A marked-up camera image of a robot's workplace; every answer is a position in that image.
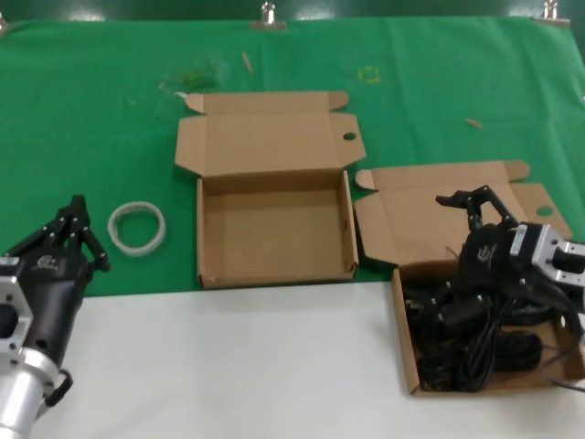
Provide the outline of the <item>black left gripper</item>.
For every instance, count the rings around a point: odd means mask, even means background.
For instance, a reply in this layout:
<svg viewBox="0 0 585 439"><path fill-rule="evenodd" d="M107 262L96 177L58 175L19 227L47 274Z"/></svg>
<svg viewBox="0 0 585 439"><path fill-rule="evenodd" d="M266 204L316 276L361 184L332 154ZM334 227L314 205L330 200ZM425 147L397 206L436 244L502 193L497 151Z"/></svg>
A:
<svg viewBox="0 0 585 439"><path fill-rule="evenodd" d="M93 260L81 252L65 249L85 245ZM71 202L58 210L54 219L4 252L1 274L14 276L32 312L32 322L24 339L25 348L34 349L58 367L63 364L77 313L85 289L95 271L111 269L109 257L90 228L85 197L74 195Z"/></svg>

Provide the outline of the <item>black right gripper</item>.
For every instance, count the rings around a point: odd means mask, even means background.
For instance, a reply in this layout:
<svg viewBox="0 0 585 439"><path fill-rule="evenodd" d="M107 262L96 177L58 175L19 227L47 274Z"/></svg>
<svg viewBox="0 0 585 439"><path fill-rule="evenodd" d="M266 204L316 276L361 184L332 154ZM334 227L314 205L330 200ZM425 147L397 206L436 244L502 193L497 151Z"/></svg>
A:
<svg viewBox="0 0 585 439"><path fill-rule="evenodd" d="M433 309L431 320L456 328L488 313L489 299L485 295L526 298L522 276L510 256L519 222L494 191L489 186L473 191L458 190L451 196L437 196L435 201L467 212L470 232L458 258L458 287L468 295ZM484 224L484 203L495 208L500 223Z"/></svg>

